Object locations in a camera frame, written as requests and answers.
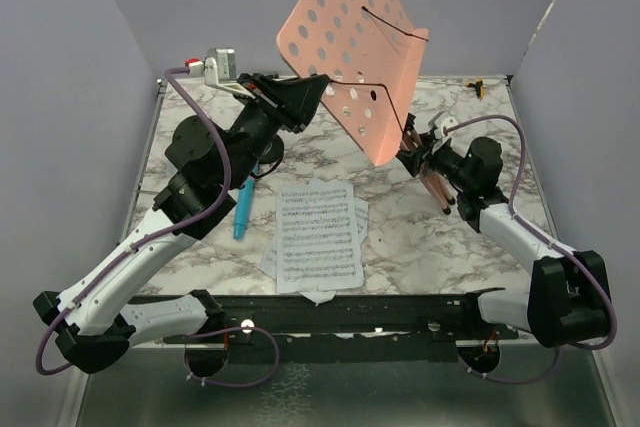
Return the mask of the pink perforated music stand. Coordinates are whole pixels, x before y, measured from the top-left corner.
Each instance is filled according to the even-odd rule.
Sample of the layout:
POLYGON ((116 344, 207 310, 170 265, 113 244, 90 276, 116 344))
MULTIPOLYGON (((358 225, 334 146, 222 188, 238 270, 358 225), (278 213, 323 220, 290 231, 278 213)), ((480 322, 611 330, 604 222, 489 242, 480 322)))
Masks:
POLYGON ((428 41, 400 0, 298 0, 276 37, 297 76, 331 78, 322 102, 375 166, 400 149, 428 41))

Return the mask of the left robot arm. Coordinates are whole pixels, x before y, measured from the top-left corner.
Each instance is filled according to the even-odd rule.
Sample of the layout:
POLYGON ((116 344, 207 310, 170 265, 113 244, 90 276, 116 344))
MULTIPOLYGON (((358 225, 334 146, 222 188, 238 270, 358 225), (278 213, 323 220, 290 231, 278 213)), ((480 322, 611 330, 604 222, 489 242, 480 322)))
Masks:
POLYGON ((192 108, 176 128, 166 156, 176 172, 141 222, 89 274, 60 293, 45 291, 33 306, 47 330, 36 353, 36 370, 53 340, 67 367, 92 374, 117 362, 131 347, 174 336, 206 342, 224 327, 220 304, 206 291, 135 305, 132 298, 176 256, 206 237, 235 207, 230 191, 241 187, 277 134, 303 131, 330 83, 327 75, 274 80, 242 74, 247 89, 232 126, 218 127, 179 84, 186 68, 165 73, 192 108))

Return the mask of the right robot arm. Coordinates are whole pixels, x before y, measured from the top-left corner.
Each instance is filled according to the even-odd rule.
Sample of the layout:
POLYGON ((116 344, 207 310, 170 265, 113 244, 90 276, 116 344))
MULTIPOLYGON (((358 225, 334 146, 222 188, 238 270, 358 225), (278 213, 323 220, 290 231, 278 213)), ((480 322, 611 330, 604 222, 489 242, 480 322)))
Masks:
POLYGON ((397 159, 412 176, 433 171, 444 177, 457 192, 460 217, 530 275, 526 292, 496 288, 474 293, 477 304, 459 314, 461 330, 481 338, 495 324, 509 325, 532 334, 548 348, 611 334, 602 257, 558 243, 510 208, 498 186, 503 167, 500 144, 479 137, 460 155, 449 143, 437 147, 430 134, 421 139, 422 145, 399 150, 397 159))

